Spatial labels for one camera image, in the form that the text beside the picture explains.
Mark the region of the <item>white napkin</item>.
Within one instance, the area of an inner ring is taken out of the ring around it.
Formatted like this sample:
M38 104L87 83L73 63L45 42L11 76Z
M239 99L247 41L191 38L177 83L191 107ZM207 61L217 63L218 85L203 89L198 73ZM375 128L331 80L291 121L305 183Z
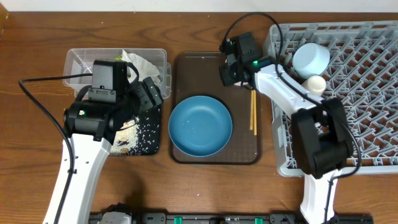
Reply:
M148 60L134 53L128 54L125 50L122 51L121 60L131 62L137 68L139 72L139 81L151 77L156 85L160 85L159 69Z

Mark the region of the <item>wooden chopstick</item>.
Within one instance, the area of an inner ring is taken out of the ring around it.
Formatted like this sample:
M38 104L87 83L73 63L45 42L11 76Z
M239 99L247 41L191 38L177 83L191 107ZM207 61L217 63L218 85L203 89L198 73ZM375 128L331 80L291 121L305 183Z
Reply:
M254 129L254 90L251 90L251 104L250 104L250 125L249 129Z
M256 91L252 91L252 99L253 99L253 130L254 135L257 136L257 97Z

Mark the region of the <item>dark blue plate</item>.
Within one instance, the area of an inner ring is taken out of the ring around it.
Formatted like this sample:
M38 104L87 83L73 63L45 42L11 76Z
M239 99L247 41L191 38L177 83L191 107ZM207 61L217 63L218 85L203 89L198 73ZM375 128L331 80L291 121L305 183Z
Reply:
M173 144L184 154L208 157L229 142L233 119L221 101L210 96L191 96L175 106L168 130Z

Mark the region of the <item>light blue bowl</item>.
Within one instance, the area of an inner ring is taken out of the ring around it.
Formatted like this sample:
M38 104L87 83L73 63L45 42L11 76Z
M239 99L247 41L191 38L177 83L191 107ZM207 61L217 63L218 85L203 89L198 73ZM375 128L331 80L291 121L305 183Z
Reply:
M309 79L314 75L321 75L330 62L329 50L315 43L302 45L293 56L292 65L297 75Z

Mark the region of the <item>cream cup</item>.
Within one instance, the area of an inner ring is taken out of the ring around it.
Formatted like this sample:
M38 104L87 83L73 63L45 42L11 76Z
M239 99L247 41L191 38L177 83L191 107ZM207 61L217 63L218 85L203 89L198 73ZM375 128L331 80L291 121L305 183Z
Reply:
M326 89L326 81L323 77L314 75L305 80L302 83L302 86L310 93L317 96L322 96L323 92Z

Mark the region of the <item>pink bowl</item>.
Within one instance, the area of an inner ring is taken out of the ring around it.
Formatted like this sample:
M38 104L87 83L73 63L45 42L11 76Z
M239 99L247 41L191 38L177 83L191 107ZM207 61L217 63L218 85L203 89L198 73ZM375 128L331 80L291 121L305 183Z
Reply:
M249 84L249 83L248 82L236 82L234 85L236 85L236 86L245 86L247 84Z

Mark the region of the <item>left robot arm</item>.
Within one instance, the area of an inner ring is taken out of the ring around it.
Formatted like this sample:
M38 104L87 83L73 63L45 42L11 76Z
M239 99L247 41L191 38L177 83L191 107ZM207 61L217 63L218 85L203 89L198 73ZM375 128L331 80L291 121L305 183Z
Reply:
M63 160L44 223L87 223L101 170L118 133L162 104L150 77L126 86L84 86L64 112Z

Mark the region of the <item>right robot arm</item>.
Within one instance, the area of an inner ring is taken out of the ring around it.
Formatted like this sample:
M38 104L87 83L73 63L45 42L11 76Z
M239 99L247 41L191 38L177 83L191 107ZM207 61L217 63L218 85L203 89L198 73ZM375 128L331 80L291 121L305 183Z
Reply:
M292 150L305 174L301 214L307 223L328 223L337 180L346 176L342 169L354 150L341 101L311 94L271 57L228 54L220 75L225 86L251 85L290 118Z

